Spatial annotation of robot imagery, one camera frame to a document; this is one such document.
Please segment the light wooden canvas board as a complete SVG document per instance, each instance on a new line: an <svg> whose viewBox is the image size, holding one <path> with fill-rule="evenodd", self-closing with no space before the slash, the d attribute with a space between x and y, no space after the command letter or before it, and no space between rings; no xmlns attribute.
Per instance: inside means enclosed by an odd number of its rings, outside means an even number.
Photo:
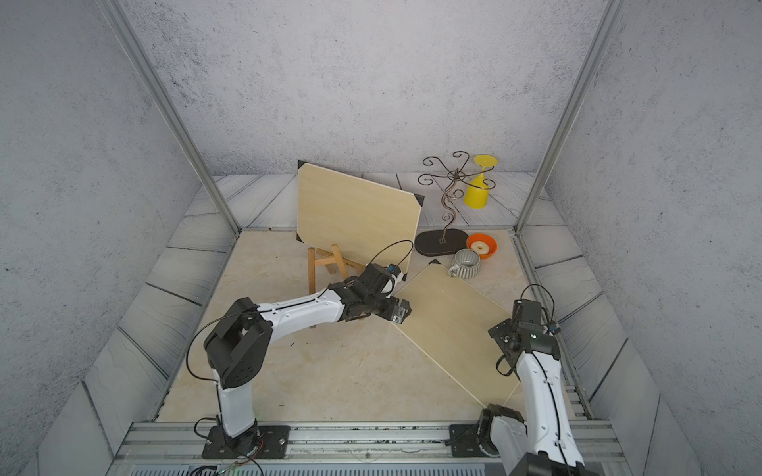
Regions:
<svg viewBox="0 0 762 476"><path fill-rule="evenodd" d="M444 264L426 264L399 293L412 305L399 329L480 404L504 405L520 384L497 372L502 352L488 329L509 319L527 280L510 260L484 265L462 280Z"/></svg>
<svg viewBox="0 0 762 476"><path fill-rule="evenodd" d="M408 272L424 196L311 163L298 167L297 234L346 259Z"/></svg>

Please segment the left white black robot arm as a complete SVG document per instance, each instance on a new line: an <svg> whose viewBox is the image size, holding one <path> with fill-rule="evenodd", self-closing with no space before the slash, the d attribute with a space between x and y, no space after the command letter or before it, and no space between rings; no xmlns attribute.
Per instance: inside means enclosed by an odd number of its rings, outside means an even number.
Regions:
<svg viewBox="0 0 762 476"><path fill-rule="evenodd" d="M249 297L235 301L212 323L214 329L204 339L219 412L204 438L202 458L249 459L274 446L274 438L259 430L252 400L253 379L271 343L311 326L371 315L401 324L411 313L406 299L393 296L403 278L397 264L372 263L358 276L291 301L253 303Z"/></svg>

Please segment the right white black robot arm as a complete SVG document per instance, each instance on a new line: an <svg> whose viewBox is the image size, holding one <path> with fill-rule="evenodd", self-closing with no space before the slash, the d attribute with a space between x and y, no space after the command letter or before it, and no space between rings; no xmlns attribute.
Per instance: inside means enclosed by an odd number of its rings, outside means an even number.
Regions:
<svg viewBox="0 0 762 476"><path fill-rule="evenodd" d="M514 301L512 317L489 329L500 361L521 383L525 411L490 405L476 427L479 449L508 475L591 475L577 448L562 385L561 351L537 301Z"/></svg>

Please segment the brown metal scroll stand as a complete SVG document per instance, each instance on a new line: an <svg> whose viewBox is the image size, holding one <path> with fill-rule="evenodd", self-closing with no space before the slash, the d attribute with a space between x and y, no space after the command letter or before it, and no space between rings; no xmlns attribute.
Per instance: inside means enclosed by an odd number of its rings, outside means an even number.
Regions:
<svg viewBox="0 0 762 476"><path fill-rule="evenodd" d="M430 172L422 173L417 178L421 186L434 186L437 180L444 180L446 187L442 190L441 204L446 212L443 220L446 222L442 229L435 229L419 233L414 241L415 250L426 257L440 257L454 255L466 248L468 234L461 229L454 228L454 222L458 218L456 202L464 199L470 175L478 174L480 167L474 164L470 153L458 150L452 153L456 160L462 163L456 168L450 168L444 161L436 156L428 156L422 160L424 167L433 167L436 163L444 168L442 174Z"/></svg>

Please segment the grey striped ceramic mug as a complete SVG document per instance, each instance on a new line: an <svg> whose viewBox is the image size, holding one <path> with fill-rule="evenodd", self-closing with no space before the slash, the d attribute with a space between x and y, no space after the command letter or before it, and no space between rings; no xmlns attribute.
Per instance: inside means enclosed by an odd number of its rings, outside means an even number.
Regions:
<svg viewBox="0 0 762 476"><path fill-rule="evenodd" d="M481 258L471 249L462 249L454 255L454 262L448 269L451 278L470 280L480 271Z"/></svg>

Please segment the orange bowl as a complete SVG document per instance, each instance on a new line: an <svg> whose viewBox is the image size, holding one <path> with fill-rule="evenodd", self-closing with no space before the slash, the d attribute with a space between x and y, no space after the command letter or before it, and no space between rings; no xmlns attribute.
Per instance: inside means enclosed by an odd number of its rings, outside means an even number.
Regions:
<svg viewBox="0 0 762 476"><path fill-rule="evenodd" d="M485 233L474 233L468 236L466 247L474 251L482 260L491 258L498 250L497 241Z"/></svg>

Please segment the yellow plastic goblet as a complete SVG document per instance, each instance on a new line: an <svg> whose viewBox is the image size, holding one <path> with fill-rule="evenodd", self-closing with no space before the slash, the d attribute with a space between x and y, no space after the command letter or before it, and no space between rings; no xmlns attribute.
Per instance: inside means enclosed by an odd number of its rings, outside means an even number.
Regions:
<svg viewBox="0 0 762 476"><path fill-rule="evenodd" d="M471 180L466 188L464 204L473 209L485 208L489 198L489 192L494 188L495 182L486 176L498 164L498 160L490 155L477 155L473 158L474 164L480 167L478 174L470 175Z"/></svg>

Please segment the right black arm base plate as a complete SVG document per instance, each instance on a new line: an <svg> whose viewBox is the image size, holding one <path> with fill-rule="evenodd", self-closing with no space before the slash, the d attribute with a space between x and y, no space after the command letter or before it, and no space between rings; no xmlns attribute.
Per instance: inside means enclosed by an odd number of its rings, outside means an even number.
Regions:
<svg viewBox="0 0 762 476"><path fill-rule="evenodd" d="M444 445L450 448L453 458L494 456L494 451L488 448L486 436L478 424L451 424Z"/></svg>

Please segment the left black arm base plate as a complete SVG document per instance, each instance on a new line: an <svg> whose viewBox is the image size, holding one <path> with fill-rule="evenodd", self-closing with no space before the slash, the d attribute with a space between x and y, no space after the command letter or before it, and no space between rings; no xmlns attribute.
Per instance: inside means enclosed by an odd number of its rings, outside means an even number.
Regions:
<svg viewBox="0 0 762 476"><path fill-rule="evenodd" d="M254 426L243 434L229 436L219 424L206 437L202 459L283 459L291 426Z"/></svg>

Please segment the aluminium front rail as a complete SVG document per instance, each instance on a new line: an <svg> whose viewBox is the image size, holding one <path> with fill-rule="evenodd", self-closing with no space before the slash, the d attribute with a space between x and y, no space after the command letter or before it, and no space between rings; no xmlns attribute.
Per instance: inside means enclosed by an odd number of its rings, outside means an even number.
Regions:
<svg viewBox="0 0 762 476"><path fill-rule="evenodd" d="M285 438L246 458L202 458L198 426L133 424L110 475L500 475L497 457L456 457L450 422L292 422Z"/></svg>

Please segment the right aluminium frame post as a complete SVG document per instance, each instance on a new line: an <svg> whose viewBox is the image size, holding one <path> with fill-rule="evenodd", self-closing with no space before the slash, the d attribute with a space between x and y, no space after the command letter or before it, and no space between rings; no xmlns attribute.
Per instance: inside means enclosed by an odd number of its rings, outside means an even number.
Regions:
<svg viewBox="0 0 762 476"><path fill-rule="evenodd" d="M595 75L597 74L605 51L616 31L617 25L621 20L626 4L627 1L625 0L610 0L605 5L597 31L593 36L589 50L581 64L581 69L577 74L575 84L573 85L569 99L564 107L560 121L552 136L546 153L539 164L530 192L514 226L514 233L516 236L520 236L524 229L529 225L530 218L540 200L543 189L559 161L563 146L573 128L573 123L575 123L575 119L577 118L577 115L579 115L579 111L581 111L585 96L593 84Z"/></svg>

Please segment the aluminium frame post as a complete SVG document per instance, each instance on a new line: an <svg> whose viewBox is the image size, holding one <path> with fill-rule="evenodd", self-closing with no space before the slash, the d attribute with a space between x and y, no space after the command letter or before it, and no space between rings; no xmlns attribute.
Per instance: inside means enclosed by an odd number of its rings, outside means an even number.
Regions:
<svg viewBox="0 0 762 476"><path fill-rule="evenodd" d="M204 190L210 196L212 204L221 214L231 232L235 236L239 236L242 226L234 217L226 199L212 177L208 165L204 162L200 150L194 144L194 140L192 140L184 121L182 121L176 106L166 87L164 87L154 65L152 65L148 58L123 8L116 0L98 0L96 4L111 27L131 65L133 65L142 83L146 86L148 93L151 95L161 116L180 145Z"/></svg>
<svg viewBox="0 0 762 476"><path fill-rule="evenodd" d="M573 123L575 123L575 119L577 118L577 115L579 115L579 111L581 111L585 96L593 84L595 75L597 74L605 51L616 31L617 25L621 20L626 4L627 1L625 0L610 0L605 5L597 31L593 36L589 50L581 64L581 69L577 74L575 84L573 85L569 99L564 107L560 121L552 136L546 153L539 164L530 192L514 226L514 233L516 236L520 236L524 229L529 225L530 218L540 200L543 189L559 161L563 146L573 128Z"/></svg>

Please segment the left aluminium frame post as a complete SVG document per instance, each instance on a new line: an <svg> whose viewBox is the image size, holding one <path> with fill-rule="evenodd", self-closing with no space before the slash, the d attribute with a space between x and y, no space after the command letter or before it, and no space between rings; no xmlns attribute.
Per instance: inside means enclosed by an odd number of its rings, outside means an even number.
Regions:
<svg viewBox="0 0 762 476"><path fill-rule="evenodd" d="M200 150L194 144L194 140L192 140L184 121L182 121L176 106L166 87L164 87L154 65L152 65L148 58L123 8L116 0L98 0L96 4L111 27L131 65L133 65L142 83L146 86L148 93L151 95L161 116L180 145L204 190L210 196L212 204L221 214L231 232L235 236L239 236L242 226L234 217L226 199L212 177L208 165L204 162Z"/></svg>

